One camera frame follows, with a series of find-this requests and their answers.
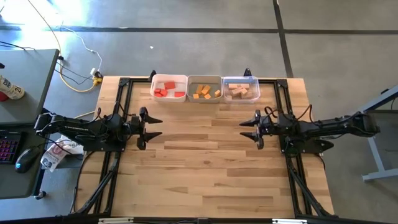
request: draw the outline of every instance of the keyboard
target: keyboard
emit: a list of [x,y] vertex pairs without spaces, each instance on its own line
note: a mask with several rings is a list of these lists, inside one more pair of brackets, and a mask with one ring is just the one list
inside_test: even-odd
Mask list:
[[21,136],[19,131],[0,130],[0,164],[15,164]]

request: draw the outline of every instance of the black mouse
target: black mouse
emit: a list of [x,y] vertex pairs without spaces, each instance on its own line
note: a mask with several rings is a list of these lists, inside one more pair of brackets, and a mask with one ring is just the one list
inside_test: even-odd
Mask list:
[[20,174],[26,173],[30,169],[30,167],[32,167],[37,156],[39,155],[40,155],[40,149],[37,147],[32,149],[26,149],[18,157],[17,162],[15,163],[15,171]]

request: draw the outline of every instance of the gray floor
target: gray floor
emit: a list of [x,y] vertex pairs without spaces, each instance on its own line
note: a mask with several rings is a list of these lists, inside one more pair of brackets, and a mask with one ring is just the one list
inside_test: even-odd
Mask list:
[[[54,2],[54,8],[48,4]],[[91,0],[33,1],[53,26],[276,28],[270,0]],[[279,0],[286,29],[397,28],[397,1]],[[8,1],[0,24],[40,24],[22,0]],[[69,32],[56,32],[68,66],[87,75],[97,67]],[[159,73],[239,75],[250,67],[258,77],[286,77],[278,34],[81,32],[89,48],[104,59],[104,75]],[[314,116],[325,119],[350,114],[381,91],[398,84],[398,35],[287,35],[294,77],[305,79]],[[0,31],[0,40],[36,48],[56,48],[50,32],[26,28]],[[84,89],[90,84],[79,86]],[[89,93],[69,90],[55,73],[46,99],[49,110],[76,116],[94,109],[99,88]],[[398,222],[398,177],[362,182],[376,171],[365,139],[343,136],[325,153],[326,174],[335,213],[341,217]],[[67,214],[77,170],[46,172],[49,197],[0,201],[0,219]],[[24,213],[13,212],[26,208]]]

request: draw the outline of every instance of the wooden tabletop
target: wooden tabletop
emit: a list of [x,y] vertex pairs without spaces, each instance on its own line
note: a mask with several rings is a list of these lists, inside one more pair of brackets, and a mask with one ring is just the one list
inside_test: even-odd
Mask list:
[[[120,77],[105,77],[97,106],[111,114]],[[308,106],[304,81],[288,79],[295,114]],[[276,107],[274,89],[261,85],[261,97],[253,105],[159,103],[152,99],[149,83],[136,83],[129,113],[146,106],[149,114],[164,122],[147,125],[163,134],[151,140],[145,151],[136,138],[122,153],[112,216],[129,217],[294,217],[284,156],[277,136],[264,137],[265,147],[239,133],[254,110]],[[97,187],[103,152],[86,162],[80,178],[76,206],[80,208]],[[330,213],[333,207],[320,159],[303,154],[307,185]],[[102,207],[107,199],[106,189]],[[303,209],[302,194],[298,193]]]

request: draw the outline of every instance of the clear plastic bin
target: clear plastic bin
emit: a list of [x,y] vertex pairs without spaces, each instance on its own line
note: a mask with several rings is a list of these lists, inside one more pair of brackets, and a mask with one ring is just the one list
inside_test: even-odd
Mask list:
[[[165,82],[174,82],[175,88],[167,90],[165,97],[155,96],[155,89],[164,89]],[[184,102],[187,98],[187,82],[188,78],[185,75],[164,75],[156,74],[152,77],[152,85],[150,86],[150,94],[154,97],[155,101],[159,102]],[[185,94],[181,97],[174,97],[176,91],[183,91]]]
[[[251,93],[251,97],[242,99],[241,95],[232,96],[229,84],[249,84],[247,91]],[[260,97],[259,80],[256,77],[224,77],[223,78],[223,95],[225,103],[232,104],[250,104],[254,103]]]
[[[209,85],[211,96],[210,99],[206,99],[203,95],[199,95],[199,99],[195,99],[193,94],[196,93],[198,85],[203,86]],[[219,90],[221,95],[215,98],[215,91]],[[221,77],[216,75],[190,75],[188,76],[188,99],[192,103],[219,103],[223,97],[223,81]]]

